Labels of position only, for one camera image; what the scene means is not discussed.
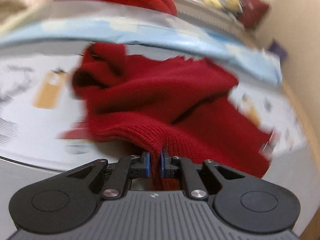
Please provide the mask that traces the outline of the dark red knit sweater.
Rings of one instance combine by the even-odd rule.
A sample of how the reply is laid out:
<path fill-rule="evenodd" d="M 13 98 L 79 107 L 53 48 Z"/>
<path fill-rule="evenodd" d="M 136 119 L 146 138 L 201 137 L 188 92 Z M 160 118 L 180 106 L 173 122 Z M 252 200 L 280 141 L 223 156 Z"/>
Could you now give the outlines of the dark red knit sweater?
<path fill-rule="evenodd" d="M 151 155 L 156 190 L 176 190 L 163 179 L 160 153 L 206 159 L 261 178 L 270 161 L 262 148 L 271 132 L 261 131 L 228 100 L 237 78 L 213 60 L 164 61 L 130 55 L 124 45 L 95 43 L 84 52 L 72 87 L 86 114 L 61 139 L 127 141 Z"/>

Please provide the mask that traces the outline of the printed grey white bedsheet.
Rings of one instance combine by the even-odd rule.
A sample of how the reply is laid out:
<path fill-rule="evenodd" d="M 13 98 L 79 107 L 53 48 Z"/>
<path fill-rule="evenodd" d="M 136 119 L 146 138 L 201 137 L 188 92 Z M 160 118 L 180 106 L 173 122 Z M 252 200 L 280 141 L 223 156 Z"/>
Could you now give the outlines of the printed grey white bedsheet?
<path fill-rule="evenodd" d="M 114 163 L 138 152 L 121 141 L 92 142 L 69 132 L 85 115 L 70 79 L 86 42 L 41 42 L 1 50 L 1 157 L 46 170 L 67 171 L 98 158 Z M 307 142 L 289 100 L 280 90 L 226 66 L 240 81 L 229 100 L 254 113 L 262 128 L 280 133 L 267 177 L 281 165 L 295 169 Z"/>

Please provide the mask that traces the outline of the purple box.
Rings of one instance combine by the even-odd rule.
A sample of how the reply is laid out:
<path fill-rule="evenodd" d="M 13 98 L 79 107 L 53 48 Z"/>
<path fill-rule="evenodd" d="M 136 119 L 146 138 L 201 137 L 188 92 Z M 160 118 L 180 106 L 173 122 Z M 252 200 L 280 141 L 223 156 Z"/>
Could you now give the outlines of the purple box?
<path fill-rule="evenodd" d="M 280 62 L 284 62 L 287 59 L 287 50 L 276 40 L 272 41 L 268 51 L 278 55 Z"/>

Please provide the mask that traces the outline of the light blue folded sheet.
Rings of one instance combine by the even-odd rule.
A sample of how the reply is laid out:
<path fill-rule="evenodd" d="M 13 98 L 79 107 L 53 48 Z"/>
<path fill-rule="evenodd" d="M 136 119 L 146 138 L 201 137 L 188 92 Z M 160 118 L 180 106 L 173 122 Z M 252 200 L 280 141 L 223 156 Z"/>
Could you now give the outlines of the light blue folded sheet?
<path fill-rule="evenodd" d="M 251 49 L 220 33 L 170 18 L 173 27 L 130 23 L 116 17 L 56 18 L 22 27 L 1 37 L 1 46 L 40 40 L 85 40 L 144 45 L 182 51 L 226 61 L 259 80 L 279 86 L 283 80 L 279 57 Z"/>

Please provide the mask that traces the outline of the dark red cushion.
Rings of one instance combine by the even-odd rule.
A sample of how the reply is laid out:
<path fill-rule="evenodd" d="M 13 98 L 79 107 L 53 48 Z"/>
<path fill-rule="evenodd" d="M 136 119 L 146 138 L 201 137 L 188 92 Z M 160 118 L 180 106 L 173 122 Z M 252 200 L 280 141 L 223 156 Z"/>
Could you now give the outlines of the dark red cushion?
<path fill-rule="evenodd" d="M 242 13 L 237 16 L 245 29 L 254 29 L 268 12 L 270 5 L 261 0 L 242 0 Z"/>

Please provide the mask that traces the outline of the yellow plush toy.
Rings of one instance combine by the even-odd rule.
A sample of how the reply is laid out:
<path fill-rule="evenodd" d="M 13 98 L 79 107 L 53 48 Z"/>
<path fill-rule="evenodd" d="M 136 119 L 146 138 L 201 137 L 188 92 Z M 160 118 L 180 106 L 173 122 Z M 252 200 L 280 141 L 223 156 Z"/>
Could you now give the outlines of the yellow plush toy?
<path fill-rule="evenodd" d="M 203 3 L 208 7 L 228 11 L 232 14 L 243 12 L 240 0 L 203 0 Z"/>

